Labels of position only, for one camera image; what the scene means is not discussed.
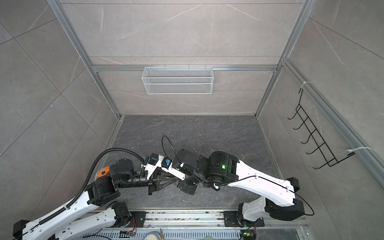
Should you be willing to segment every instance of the cable tie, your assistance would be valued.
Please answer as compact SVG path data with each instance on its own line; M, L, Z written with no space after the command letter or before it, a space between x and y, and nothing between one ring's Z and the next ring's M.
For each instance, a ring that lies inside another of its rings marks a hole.
M303 88L304 84L306 84L306 83L310 83L310 82L306 82L306 81L304 81L304 82L303 82L303 85L302 85L300 88Z
M359 149L371 149L373 150L373 148L371 147L357 147L357 148L354 148L354 149L347 149L348 152L353 152L355 150L359 150Z

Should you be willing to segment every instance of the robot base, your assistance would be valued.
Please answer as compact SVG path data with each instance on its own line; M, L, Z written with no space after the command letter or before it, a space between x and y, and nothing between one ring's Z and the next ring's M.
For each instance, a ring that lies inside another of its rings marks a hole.
M245 219L237 219L238 212L237 211L224 211L224 225L226 227L249 227L249 226L256 226L256 227L264 227L264 219L258 218L256 222L247 221Z

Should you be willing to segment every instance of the gray wall tile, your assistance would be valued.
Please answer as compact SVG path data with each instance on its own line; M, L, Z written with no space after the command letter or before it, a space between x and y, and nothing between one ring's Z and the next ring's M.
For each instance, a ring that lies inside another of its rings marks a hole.
M107 102L104 101L89 126L102 140L103 143L107 143L108 137L112 132L115 122L115 115L113 114Z
M279 56L301 4L63 7L90 56Z
M264 91L214 91L212 94L147 94L110 91L121 114L253 115Z
M104 96L87 70L82 71L63 91L63 96L87 124L91 124L104 102Z
M0 45L0 155L59 91L15 40Z
M384 159L384 60L311 19L290 59Z
M99 72L105 86L110 91L145 91L141 79L143 72Z
M16 40L60 92L85 68L57 19Z
M311 18L384 57L384 1L318 0Z
M303 3L303 0L60 0L61 3L200 4L200 3Z
M89 127L49 187L31 220L37 219L73 198L83 185L89 169L104 143Z
M293 127L301 124L297 116L288 120L295 114L295 107L300 98L300 95L297 94L299 89L300 85L288 72L284 71L273 89L270 100L293 139L295 148L332 221L342 239L380 239L384 233L381 227L381 222L384 221L384 210L373 209L372 206L384 203L384 190L356 156L332 167L324 166L318 170L312 168L321 166L325 161L318 150L310 155L305 154L305 152L313 151L316 145L312 138L307 144L301 143L308 138L309 132L304 127L293 130ZM346 149L349 146L305 93L301 98L301 104L335 157L339 160L346 157L348 153ZM314 229L324 231L316 225L312 225L310 228L312 231Z
M271 71L216 71L213 91L264 91L271 76Z
M313 182L308 174L304 165L305 159L302 160L287 129L269 100L260 116L260 123L283 178L295 177L299 180L300 190L298 193L304 197L315 211L314 216L305 217L314 239L341 240L327 208L316 190L316 182ZM304 208L306 213L311 213L307 205Z
M258 57L92 57L93 64L277 64L279 56Z
M1 229L33 215L87 127L59 96L0 157Z
M0 1L0 22L13 37L55 18L46 0Z
M12 36L9 34L9 32L1 25L0 23L0 44L12 39Z

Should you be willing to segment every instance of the wall hook rack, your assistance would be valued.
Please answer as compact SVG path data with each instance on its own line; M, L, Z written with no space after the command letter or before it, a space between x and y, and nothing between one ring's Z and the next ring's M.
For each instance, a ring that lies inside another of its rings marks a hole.
M308 114L306 113L306 111L304 110L304 108L301 106L300 102L301 102L301 97L303 95L303 89L301 88L299 90L299 94L300 94L300 99L299 99L299 103L297 104L296 108L295 108L295 114L293 115L293 117L291 118L288 118L289 120L292 120L296 115L298 115L302 121L302 124L298 127L298 128L293 128L294 130L298 130L299 128L301 128L302 126L305 126L306 129L308 130L308 132L310 133L310 135L308 136L308 139L306 142L301 142L302 144L307 144L309 139L312 137L312 139L314 140L317 148L315 148L315 150L313 150L312 152L306 152L306 154L312 154L314 153L316 150L319 150L321 152L321 155L323 156L324 160L325 160L325 164L321 165L320 167L314 167L314 169L320 169L322 167L324 167L325 165L328 165L330 167L334 166L335 164L338 164L340 162L342 162L343 160L351 157L352 155L354 155L355 153L354 152L351 152L349 153L345 158L343 158L342 160L337 160L337 158L334 156L333 152L331 151L331 149L329 148L328 144L325 142L323 136L321 135L321 133L319 132L319 130L317 129L317 127L313 124L312 120L310 119L310 117L308 116ZM300 114L299 113L299 110L303 110L304 114ZM310 123L313 125L314 127L314 130L311 131L307 125L306 122L310 121ZM319 144L316 139L313 137L313 134L314 133L317 133L319 134L319 136L321 137L321 140L322 140L322 143ZM325 145L326 148L328 148L329 152L331 153L332 155L332 159L331 160L327 160L327 158L325 157L324 155L324 152L323 150L321 149L321 147Z

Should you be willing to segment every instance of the dark marble floor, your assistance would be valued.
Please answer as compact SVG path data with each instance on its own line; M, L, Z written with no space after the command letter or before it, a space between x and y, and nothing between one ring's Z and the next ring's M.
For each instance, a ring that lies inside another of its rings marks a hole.
M267 152L262 133L253 116L125 116L114 147L123 147L145 156L163 153L161 137L168 135L176 152L187 149L208 157L214 151L237 156L251 167L277 176ZM173 154L165 141L166 151ZM139 170L140 162L124 153L112 152L105 166L121 158L130 158ZM222 187L219 192L198 186L195 195L183 193L174 185L148 196L148 188L120 189L119 201L129 209L153 208L237 208L259 195L236 187Z

